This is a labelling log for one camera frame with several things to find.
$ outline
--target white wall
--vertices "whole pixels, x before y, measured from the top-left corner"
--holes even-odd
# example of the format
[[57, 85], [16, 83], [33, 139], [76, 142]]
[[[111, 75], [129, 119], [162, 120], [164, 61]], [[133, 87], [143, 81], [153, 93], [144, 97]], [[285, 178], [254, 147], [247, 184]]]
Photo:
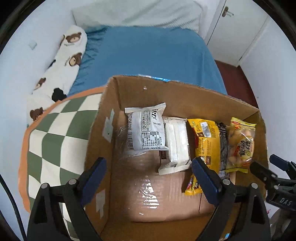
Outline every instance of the white wall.
[[[266, 124], [268, 155], [296, 162], [296, 51], [272, 19], [240, 65]], [[288, 178], [272, 164], [270, 169]]]
[[207, 14], [198, 32], [198, 34], [203, 39], [205, 39], [220, 0], [195, 0], [195, 1], [198, 2], [201, 6], [207, 8]]
[[[53, 60], [62, 34], [75, 24], [71, 8], [96, 0], [46, 0], [13, 34], [0, 55], [0, 173], [12, 192], [27, 230], [29, 214], [18, 191], [18, 167], [22, 139], [26, 130], [26, 95]], [[205, 37], [219, 0], [197, 0], [206, 4], [207, 15], [201, 35]], [[34, 50], [30, 41], [36, 41]], [[21, 238], [16, 217], [0, 186], [0, 210], [13, 231]]]

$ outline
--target cardboard box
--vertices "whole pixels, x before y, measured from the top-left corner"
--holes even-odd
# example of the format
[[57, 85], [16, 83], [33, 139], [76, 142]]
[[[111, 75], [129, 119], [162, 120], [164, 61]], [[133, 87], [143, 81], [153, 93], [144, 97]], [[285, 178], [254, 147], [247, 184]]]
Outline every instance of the cardboard box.
[[[268, 166], [265, 124], [259, 110], [240, 100], [185, 83], [168, 83], [131, 76], [112, 77], [101, 98], [92, 126], [85, 169], [102, 156], [107, 172], [97, 189], [105, 193], [103, 215], [96, 195], [86, 213], [103, 240], [195, 240], [208, 222], [213, 206], [203, 194], [185, 196], [190, 170], [159, 176], [159, 152], [124, 161], [114, 152], [116, 130], [126, 123], [125, 107], [166, 103], [164, 116], [203, 118], [230, 124], [231, 117], [257, 123], [253, 159]], [[256, 182], [265, 196], [264, 184], [251, 173], [237, 172], [236, 184]], [[231, 230], [239, 205], [235, 205], [225, 233]]]

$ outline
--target white blanket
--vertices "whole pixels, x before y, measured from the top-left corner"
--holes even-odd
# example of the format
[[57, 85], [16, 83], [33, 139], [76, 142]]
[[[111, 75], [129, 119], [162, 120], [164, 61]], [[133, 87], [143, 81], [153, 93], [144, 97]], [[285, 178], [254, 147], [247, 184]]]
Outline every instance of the white blanket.
[[198, 32], [202, 8], [193, 0], [99, 0], [72, 9], [76, 24], [182, 27]]
[[52, 65], [42, 75], [27, 98], [27, 123], [31, 124], [48, 107], [67, 97], [78, 74], [85, 52], [85, 31], [73, 25], [63, 35], [60, 48]]

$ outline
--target plastic bag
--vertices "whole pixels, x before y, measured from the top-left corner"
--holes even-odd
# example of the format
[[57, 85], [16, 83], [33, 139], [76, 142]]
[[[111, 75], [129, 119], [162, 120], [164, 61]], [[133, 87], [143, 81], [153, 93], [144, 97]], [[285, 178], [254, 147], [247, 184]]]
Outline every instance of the plastic bag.
[[231, 118], [226, 172], [248, 173], [255, 147], [255, 130], [256, 124]]
[[202, 193], [202, 190], [196, 180], [196, 177], [192, 174], [190, 177], [190, 181], [188, 182], [188, 185], [185, 190], [186, 196], [193, 196], [197, 193]]
[[229, 173], [226, 170], [227, 155], [228, 155], [228, 135], [226, 126], [221, 122], [217, 124], [220, 132], [220, 171], [219, 177], [221, 179], [229, 179]]
[[[200, 157], [205, 164], [216, 173], [220, 170], [220, 136], [216, 123], [212, 120], [188, 119], [195, 133], [195, 156]], [[193, 175], [192, 184], [188, 184], [185, 195], [202, 193]]]
[[140, 151], [129, 151], [127, 144], [126, 144], [126, 137], [128, 132], [128, 126], [122, 126], [118, 129], [116, 132], [116, 141], [115, 141], [115, 154], [117, 155], [118, 160], [122, 160], [129, 157], [135, 157], [145, 154], [146, 150], [140, 150]]
[[176, 117], [163, 118], [165, 125], [165, 142], [171, 162], [190, 160], [186, 119]]
[[128, 150], [168, 150], [165, 146], [165, 130], [162, 119], [166, 104], [151, 107], [125, 108], [128, 116]]

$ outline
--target red floor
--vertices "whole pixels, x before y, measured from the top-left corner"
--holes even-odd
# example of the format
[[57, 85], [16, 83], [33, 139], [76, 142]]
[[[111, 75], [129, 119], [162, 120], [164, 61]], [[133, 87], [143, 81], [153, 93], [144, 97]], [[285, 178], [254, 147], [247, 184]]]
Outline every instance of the red floor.
[[258, 108], [256, 98], [241, 67], [216, 61], [227, 93]]

